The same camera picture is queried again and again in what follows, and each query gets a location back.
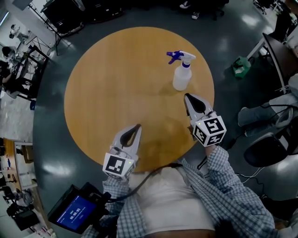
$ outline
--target person's hand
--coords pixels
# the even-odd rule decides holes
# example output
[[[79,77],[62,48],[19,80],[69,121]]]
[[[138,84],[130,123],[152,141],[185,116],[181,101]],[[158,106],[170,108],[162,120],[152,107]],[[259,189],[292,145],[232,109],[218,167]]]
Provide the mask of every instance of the person's hand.
[[[206,156],[208,157],[216,147],[217,145],[210,145],[208,147],[205,147]]]

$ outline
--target blue checkered shirt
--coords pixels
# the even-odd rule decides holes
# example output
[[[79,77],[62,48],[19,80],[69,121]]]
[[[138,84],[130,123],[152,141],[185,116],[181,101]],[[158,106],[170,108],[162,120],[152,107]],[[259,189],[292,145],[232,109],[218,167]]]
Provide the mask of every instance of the blue checkered shirt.
[[[259,197],[248,187],[244,187],[228,162],[228,153],[221,147],[213,150],[207,159],[210,180],[185,159],[182,165],[195,193],[197,193],[210,213],[214,224],[220,220],[231,222],[239,237],[271,238],[277,237],[272,215],[265,209]],[[128,194],[128,181],[119,181],[109,177],[103,182],[105,192],[112,198]],[[100,220],[102,227],[108,227],[117,217],[118,238],[140,238],[146,235],[145,220],[137,202],[137,194],[124,201],[106,205],[109,215]],[[95,238],[99,235],[89,227],[83,238]]]

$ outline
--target white spray bottle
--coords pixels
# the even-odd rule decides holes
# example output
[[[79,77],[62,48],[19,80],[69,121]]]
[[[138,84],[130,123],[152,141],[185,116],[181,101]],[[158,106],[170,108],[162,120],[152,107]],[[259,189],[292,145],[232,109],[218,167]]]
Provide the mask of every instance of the white spray bottle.
[[[192,76],[190,70],[190,61],[192,59],[195,60],[196,57],[193,54],[181,50],[175,52],[167,52],[167,55],[172,57],[169,65],[172,64],[175,60],[183,60],[181,65],[176,68],[173,79],[173,87],[178,91],[183,91],[187,88],[187,85],[190,82]]]

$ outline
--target green bag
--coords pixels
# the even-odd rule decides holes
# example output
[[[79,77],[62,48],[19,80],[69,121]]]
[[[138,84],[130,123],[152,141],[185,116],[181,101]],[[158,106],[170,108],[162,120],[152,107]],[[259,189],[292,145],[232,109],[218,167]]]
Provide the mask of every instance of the green bag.
[[[246,57],[239,56],[237,60],[232,64],[232,69],[236,78],[244,78],[247,74],[251,66],[254,64],[255,58],[250,57],[247,59]]]

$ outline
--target screen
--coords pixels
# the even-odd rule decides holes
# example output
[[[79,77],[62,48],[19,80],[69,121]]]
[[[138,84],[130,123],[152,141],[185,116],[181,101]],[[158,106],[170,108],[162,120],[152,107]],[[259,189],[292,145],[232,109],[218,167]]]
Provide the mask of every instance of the screen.
[[[95,208],[95,204],[87,201],[81,196],[76,196],[67,209],[58,218],[57,223],[73,230],[77,230]]]

